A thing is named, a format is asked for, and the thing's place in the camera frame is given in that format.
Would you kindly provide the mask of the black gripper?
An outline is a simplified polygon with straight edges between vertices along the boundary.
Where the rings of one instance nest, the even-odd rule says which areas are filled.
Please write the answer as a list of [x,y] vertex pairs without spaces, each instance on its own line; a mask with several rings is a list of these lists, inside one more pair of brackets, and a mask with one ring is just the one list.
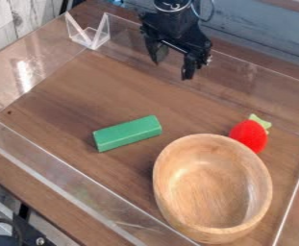
[[174,48],[184,54],[182,79],[191,80],[200,65],[208,64],[212,48],[212,42],[199,28],[192,10],[144,12],[140,14],[140,20],[152,62],[159,64],[170,53],[168,48]]

